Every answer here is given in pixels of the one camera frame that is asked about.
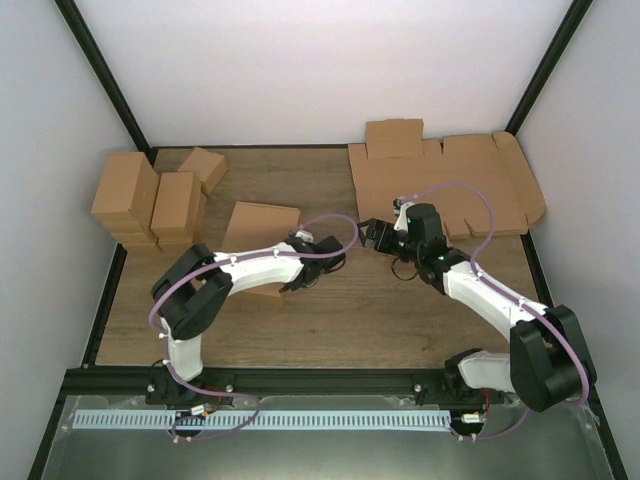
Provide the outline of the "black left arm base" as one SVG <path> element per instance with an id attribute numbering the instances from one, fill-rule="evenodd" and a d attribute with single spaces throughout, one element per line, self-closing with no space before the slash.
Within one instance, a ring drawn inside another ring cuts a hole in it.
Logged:
<path id="1" fill-rule="evenodd" d="M 203 372 L 189 383 L 196 388 L 211 391 L 224 391 L 228 385 L 234 385 L 236 368 L 205 367 Z M 177 383 L 164 366 L 155 366 L 146 370 L 146 380 L 152 391 L 146 393 L 147 405 L 167 407 L 191 407 L 204 403 L 222 403 L 229 405 L 230 399 L 196 393 Z"/>

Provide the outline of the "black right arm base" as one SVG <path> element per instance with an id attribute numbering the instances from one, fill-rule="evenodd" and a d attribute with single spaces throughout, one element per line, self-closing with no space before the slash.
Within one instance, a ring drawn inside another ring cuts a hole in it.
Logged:
<path id="1" fill-rule="evenodd" d="M 482 407 L 486 401 L 482 389 L 468 387 L 458 374 L 444 368 L 417 370 L 411 375 L 411 383 L 418 405 L 455 409 Z"/>

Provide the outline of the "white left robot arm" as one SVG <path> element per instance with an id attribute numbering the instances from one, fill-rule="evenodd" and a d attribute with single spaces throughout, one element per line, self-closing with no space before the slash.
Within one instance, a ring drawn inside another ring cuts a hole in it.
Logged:
<path id="1" fill-rule="evenodd" d="M 196 402 L 204 392 L 202 335 L 226 300 L 260 286 L 286 291 L 312 287 L 346 260 L 346 250 L 333 236 L 314 243 L 293 235 L 271 247 L 239 253 L 212 252 L 197 244 L 152 287 L 149 319 L 166 345 L 166 364 L 173 372 L 170 393 L 181 403 Z"/>

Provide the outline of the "tall folded cardboard box stack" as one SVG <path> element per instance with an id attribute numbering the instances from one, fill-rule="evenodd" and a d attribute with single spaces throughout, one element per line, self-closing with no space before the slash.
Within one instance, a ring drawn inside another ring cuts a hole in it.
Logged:
<path id="1" fill-rule="evenodd" d="M 116 152 L 107 157 L 91 214 L 124 247 L 157 250 L 151 219 L 159 175 L 142 152 Z"/>

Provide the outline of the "black right frame post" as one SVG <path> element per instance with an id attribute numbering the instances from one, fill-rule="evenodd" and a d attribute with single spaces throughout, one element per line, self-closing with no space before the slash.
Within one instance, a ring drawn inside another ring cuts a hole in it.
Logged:
<path id="1" fill-rule="evenodd" d="M 548 47 L 546 48 L 538 66 L 529 80 L 519 102 L 516 105 L 505 131 L 516 136 L 539 95 L 558 65 L 565 50 L 569 46 L 584 17 L 589 11 L 592 0 L 573 0 L 556 29 Z"/>

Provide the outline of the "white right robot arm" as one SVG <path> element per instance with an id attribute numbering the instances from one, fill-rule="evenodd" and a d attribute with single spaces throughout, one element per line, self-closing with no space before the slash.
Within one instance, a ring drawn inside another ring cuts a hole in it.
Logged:
<path id="1" fill-rule="evenodd" d="M 471 349 L 450 358 L 444 389 L 451 400 L 465 403 L 489 389 L 513 393 L 542 412 L 588 398 L 597 374 L 571 309 L 532 301 L 488 275 L 449 245 L 433 205 L 398 202 L 395 212 L 394 223 L 360 223 L 363 246 L 413 264 L 425 284 L 470 308 L 509 343 L 507 353 Z"/>

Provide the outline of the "black left frame post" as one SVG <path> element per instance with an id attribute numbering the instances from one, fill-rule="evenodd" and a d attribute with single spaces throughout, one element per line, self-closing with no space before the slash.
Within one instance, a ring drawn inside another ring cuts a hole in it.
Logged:
<path id="1" fill-rule="evenodd" d="M 134 146 L 138 151 L 149 153 L 151 146 L 143 134 L 77 3 L 73 0 L 55 0 L 54 3 Z"/>

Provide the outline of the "tilted small cardboard box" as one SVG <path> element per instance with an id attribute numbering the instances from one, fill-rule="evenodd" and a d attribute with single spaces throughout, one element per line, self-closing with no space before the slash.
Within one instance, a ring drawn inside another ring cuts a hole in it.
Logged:
<path id="1" fill-rule="evenodd" d="M 202 193 L 209 197 L 228 172 L 228 165 L 224 155 L 196 147 L 179 165 L 177 172 L 194 173 L 201 182 Z"/>

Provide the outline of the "black frame post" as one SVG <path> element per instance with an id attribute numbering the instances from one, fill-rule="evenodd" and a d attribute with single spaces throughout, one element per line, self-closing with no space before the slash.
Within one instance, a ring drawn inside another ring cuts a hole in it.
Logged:
<path id="1" fill-rule="evenodd" d="M 77 3 L 73 0 L 55 0 L 54 3 L 134 146 L 138 151 L 149 153 L 151 146 L 143 134 Z"/>
<path id="2" fill-rule="evenodd" d="M 529 80 L 519 102 L 516 105 L 505 131 L 516 136 L 539 95 L 558 65 L 565 50 L 569 46 L 584 17 L 589 11 L 592 0 L 573 0 L 556 29 L 548 47 L 546 48 L 538 66 Z"/>

